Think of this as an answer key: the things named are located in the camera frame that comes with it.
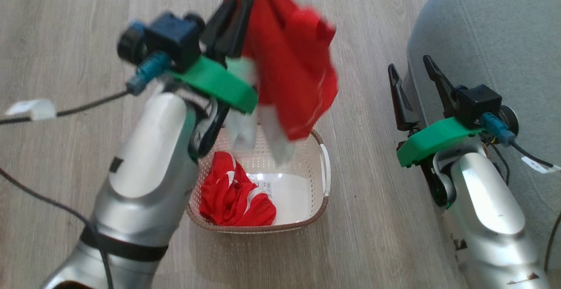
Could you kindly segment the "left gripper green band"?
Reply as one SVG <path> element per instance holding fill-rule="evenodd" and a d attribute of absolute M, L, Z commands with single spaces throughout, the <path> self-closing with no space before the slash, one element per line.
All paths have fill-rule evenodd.
<path fill-rule="evenodd" d="M 223 0 L 201 35 L 206 57 L 241 57 L 254 0 Z M 252 114 L 258 105 L 256 89 L 223 65 L 206 57 L 184 73 L 169 71 L 175 81 L 209 99 L 207 114 L 198 118 L 189 145 L 190 154 L 202 158 L 210 153 L 230 110 Z"/>

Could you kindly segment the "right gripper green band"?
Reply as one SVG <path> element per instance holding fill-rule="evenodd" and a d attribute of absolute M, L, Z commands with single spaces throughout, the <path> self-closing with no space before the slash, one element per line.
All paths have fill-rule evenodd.
<path fill-rule="evenodd" d="M 445 119 L 419 130 L 399 144 L 397 158 L 403 168 L 419 166 L 425 176 L 433 201 L 438 207 L 449 207 L 454 203 L 456 190 L 450 179 L 442 180 L 441 172 L 434 158 L 440 152 L 447 151 L 462 143 L 467 137 L 475 137 L 481 133 L 481 128 L 468 129 L 457 119 L 455 101 L 451 97 L 455 87 L 440 70 L 430 55 L 423 56 L 423 65 L 429 79 L 437 88 L 443 116 Z M 401 79 L 394 64 L 388 65 L 391 100 L 397 129 L 412 131 L 415 127 L 415 112 L 402 87 Z"/>

